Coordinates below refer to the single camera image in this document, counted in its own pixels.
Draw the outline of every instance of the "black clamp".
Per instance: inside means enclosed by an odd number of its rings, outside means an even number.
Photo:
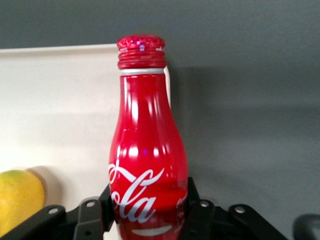
[[[98,199],[89,198],[66,212],[60,205],[46,206],[0,240],[103,240],[114,222],[109,186]],[[317,240],[314,228],[320,215],[304,215],[293,225],[295,240]],[[187,211],[178,240],[288,240],[253,208],[233,205],[228,211],[200,199],[188,178]]]

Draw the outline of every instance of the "yellow lemon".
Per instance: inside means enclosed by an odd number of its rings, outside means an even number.
[[[32,173],[9,170],[0,173],[0,238],[44,206],[41,181]]]

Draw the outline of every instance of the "bottle cap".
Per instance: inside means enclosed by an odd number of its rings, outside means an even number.
[[[120,38],[119,69],[164,68],[165,41],[155,35],[129,35]]]

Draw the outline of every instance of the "red aluminum bottle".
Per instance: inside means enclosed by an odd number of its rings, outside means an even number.
[[[165,42],[130,35],[117,45],[121,99],[108,165],[117,228],[123,240],[176,240],[188,164],[168,103]]]

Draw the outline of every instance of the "coca-cola logo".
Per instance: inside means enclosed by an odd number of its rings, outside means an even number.
[[[119,172],[131,183],[131,185],[123,196],[121,196],[118,191],[113,191],[111,193],[111,199],[115,202],[114,210],[119,208],[119,215],[122,219],[128,218],[130,222],[138,221],[138,223],[143,224],[156,212],[155,209],[151,209],[157,197],[141,197],[141,195],[148,186],[154,184],[162,176],[165,168],[163,168],[156,176],[154,176],[154,171],[152,169],[148,169],[140,176],[136,177],[124,167],[119,166],[119,164],[120,161],[117,159],[115,164],[111,163],[108,166],[110,184],[114,183],[117,173]],[[132,205],[133,202],[135,202],[133,206],[130,209],[127,209],[127,206]],[[137,210],[142,206],[144,206],[142,211],[137,214]]]
[[[183,198],[179,198],[178,202],[176,203],[176,209],[183,208],[186,204],[188,192],[185,193]]]

